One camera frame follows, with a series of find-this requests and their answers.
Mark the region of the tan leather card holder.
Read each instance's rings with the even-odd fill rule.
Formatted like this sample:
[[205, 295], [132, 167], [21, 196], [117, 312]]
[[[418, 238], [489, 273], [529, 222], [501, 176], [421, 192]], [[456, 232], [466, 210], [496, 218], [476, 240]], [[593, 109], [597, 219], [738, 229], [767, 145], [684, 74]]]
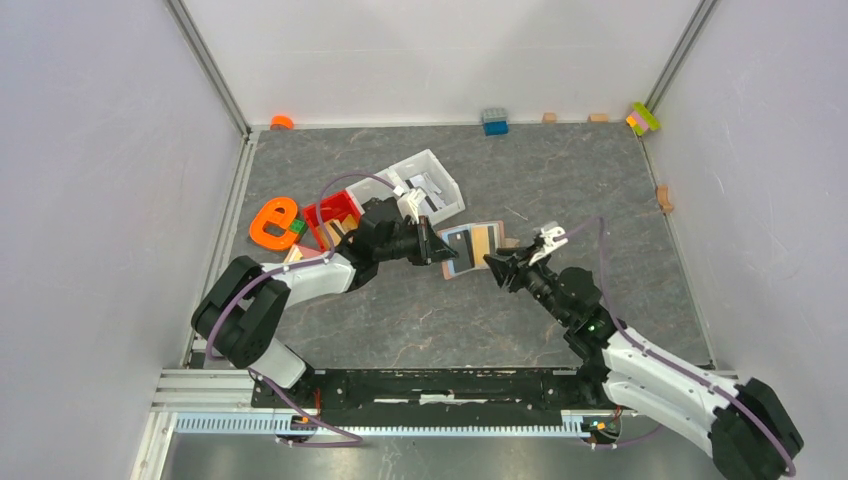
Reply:
[[486, 254], [494, 254], [498, 248], [517, 247], [520, 241], [508, 237], [502, 221], [467, 223], [440, 230], [437, 235], [457, 256], [442, 263], [445, 280], [460, 275], [488, 269], [484, 261]]

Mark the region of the gold striped credit card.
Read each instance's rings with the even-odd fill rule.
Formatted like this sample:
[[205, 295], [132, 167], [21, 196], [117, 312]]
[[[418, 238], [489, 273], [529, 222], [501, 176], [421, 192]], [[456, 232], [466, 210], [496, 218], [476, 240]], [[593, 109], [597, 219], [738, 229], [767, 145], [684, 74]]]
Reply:
[[497, 248], [500, 240], [498, 223], [479, 224], [471, 228], [471, 246], [475, 257], [482, 257]]

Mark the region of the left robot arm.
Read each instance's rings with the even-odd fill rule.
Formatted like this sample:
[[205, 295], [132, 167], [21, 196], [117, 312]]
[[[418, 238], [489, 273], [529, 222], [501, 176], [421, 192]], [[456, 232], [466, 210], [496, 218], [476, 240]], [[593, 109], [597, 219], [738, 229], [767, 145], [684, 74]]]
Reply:
[[273, 381], [281, 400], [302, 407], [313, 397], [314, 381], [307, 362], [276, 337], [286, 308], [353, 292], [383, 262], [429, 266], [456, 256], [427, 216], [403, 214], [395, 199], [373, 199], [333, 251], [291, 264], [260, 264], [246, 255], [231, 261], [196, 307], [191, 326], [211, 352]]

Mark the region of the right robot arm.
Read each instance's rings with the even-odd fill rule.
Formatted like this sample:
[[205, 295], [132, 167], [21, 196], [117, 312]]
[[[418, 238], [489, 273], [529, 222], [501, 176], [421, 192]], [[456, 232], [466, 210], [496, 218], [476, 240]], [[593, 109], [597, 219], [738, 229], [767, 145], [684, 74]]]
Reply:
[[559, 273], [536, 250], [499, 249], [484, 255], [497, 285], [526, 291], [565, 329], [582, 360], [580, 400], [636, 411], [701, 449], [726, 479], [779, 479], [796, 474], [804, 440], [776, 392], [687, 363], [659, 348], [611, 314], [590, 271]]

